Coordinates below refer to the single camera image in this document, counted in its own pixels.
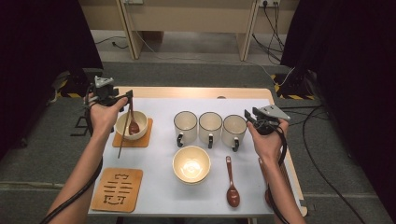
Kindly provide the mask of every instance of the white bowl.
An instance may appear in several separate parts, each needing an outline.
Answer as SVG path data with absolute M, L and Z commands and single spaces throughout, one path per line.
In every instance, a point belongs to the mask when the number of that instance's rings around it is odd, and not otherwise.
M 200 147 L 183 147 L 173 159 L 173 169 L 183 183 L 198 184 L 209 173 L 209 155 Z
M 133 133 L 129 134 L 129 124 L 131 123 L 131 113 L 127 112 L 121 115 L 116 122 L 116 132 L 119 133 L 120 135 L 123 134 L 124 127 L 125 127 L 125 120 L 126 116 L 128 115 L 128 123 L 126 124 L 126 129 L 125 129 L 125 135 L 124 138 L 128 140 L 137 140 L 143 135 L 148 130 L 149 126 L 149 120 L 148 117 L 141 111 L 134 111 L 134 120 L 136 121 L 137 125 L 139 125 L 139 131 L 138 133 Z

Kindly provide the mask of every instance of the white tabletop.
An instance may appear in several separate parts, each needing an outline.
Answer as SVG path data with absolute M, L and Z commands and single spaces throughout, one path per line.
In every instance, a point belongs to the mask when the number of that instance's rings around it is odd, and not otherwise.
M 174 155 L 179 150 L 173 123 L 173 118 L 178 112 L 190 110 L 199 118 L 201 114 L 213 111 L 224 119 L 231 114 L 244 117 L 245 109 L 251 112 L 253 106 L 262 107 L 269 104 L 266 99 L 134 98 L 134 110 L 143 111 L 153 119 L 149 145 L 126 147 L 118 159 L 119 148 L 112 146 L 112 133 L 106 144 L 103 170 L 107 167 L 143 170 L 135 210 L 132 213 L 121 214 L 90 210 L 89 214 L 125 217 L 261 217 L 273 214 L 263 198 L 266 183 L 248 130 L 237 152 L 223 145 L 221 140 L 212 149 L 208 149 L 199 137 L 190 144 L 203 148 L 211 160 L 211 170 L 202 183 L 186 185 L 176 177 L 172 168 Z M 233 182 L 241 197 L 241 202 L 236 208 L 228 205 L 226 199 L 230 185 L 226 156 L 232 158 Z M 291 188 L 293 191 L 296 190 L 293 184 Z

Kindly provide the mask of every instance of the table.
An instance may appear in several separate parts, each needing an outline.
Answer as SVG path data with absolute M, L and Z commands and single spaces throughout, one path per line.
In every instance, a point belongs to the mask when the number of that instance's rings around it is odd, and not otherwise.
M 178 31 L 236 34 L 241 61 L 248 54 L 258 0 L 144 0 L 128 5 L 117 0 L 133 59 L 143 46 L 140 31 Z
M 242 107 L 251 110 L 249 107 L 252 105 L 273 104 L 271 92 L 266 89 L 237 88 L 118 87 L 118 89 L 120 94 L 133 90 L 134 109 L 144 111 L 154 120 L 150 143 L 146 148 L 124 148 L 120 158 L 117 159 L 118 148 L 111 146 L 114 133 L 107 142 L 103 169 L 122 167 L 141 169 L 144 173 L 135 210 L 132 213 L 122 213 L 122 216 L 254 218 L 273 214 L 262 197 L 266 184 L 248 131 L 237 152 L 227 150 L 221 142 L 217 142 L 212 149 L 205 148 L 199 139 L 192 143 L 204 148 L 212 161 L 211 171 L 202 183 L 194 186 L 183 184 L 174 175 L 172 169 L 172 159 L 178 151 L 173 126 L 173 116 L 177 111 L 189 109 L 199 117 L 210 106 L 213 111 L 219 112 L 225 118 L 224 113 L 242 114 Z M 163 107 L 164 102 L 170 105 Z M 235 103 L 242 107 L 230 106 Z M 232 157 L 233 181 L 241 195 L 241 203 L 237 208 L 231 208 L 225 196 L 229 187 L 226 155 Z M 301 206 L 304 197 L 289 152 L 284 169 L 287 171 L 294 198 L 305 216 L 306 207 Z M 92 210 L 89 214 L 120 216 L 120 213 Z

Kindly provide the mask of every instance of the mug handle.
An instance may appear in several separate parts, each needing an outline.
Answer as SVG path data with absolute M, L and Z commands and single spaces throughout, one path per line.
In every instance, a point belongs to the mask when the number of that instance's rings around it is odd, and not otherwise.
M 177 146 L 178 146 L 178 147 L 183 147 L 183 144 L 181 143 L 181 138 L 183 138 L 183 133 L 180 133 L 180 134 L 177 136 Z
M 209 135 L 209 145 L 208 145 L 208 147 L 209 147 L 209 148 L 212 148 L 212 147 L 213 147 L 213 134 L 210 134 L 210 135 Z
M 239 139 L 237 137 L 235 137 L 235 139 L 233 141 L 235 142 L 235 146 L 233 147 L 233 151 L 236 152 L 236 151 L 238 151 L 238 148 L 239 148 Z

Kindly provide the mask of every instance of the wooden coaster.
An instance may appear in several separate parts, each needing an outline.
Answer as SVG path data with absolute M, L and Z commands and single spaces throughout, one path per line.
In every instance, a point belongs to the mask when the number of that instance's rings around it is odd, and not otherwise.
M 152 119 L 148 119 L 148 130 L 143 137 L 137 140 L 124 139 L 122 147 L 147 147 L 149 145 L 149 137 L 151 135 L 152 121 Z M 121 139 L 122 135 L 116 132 L 113 140 L 113 147 L 120 147 Z
M 93 195 L 91 209 L 133 212 L 142 177 L 142 170 L 106 168 Z

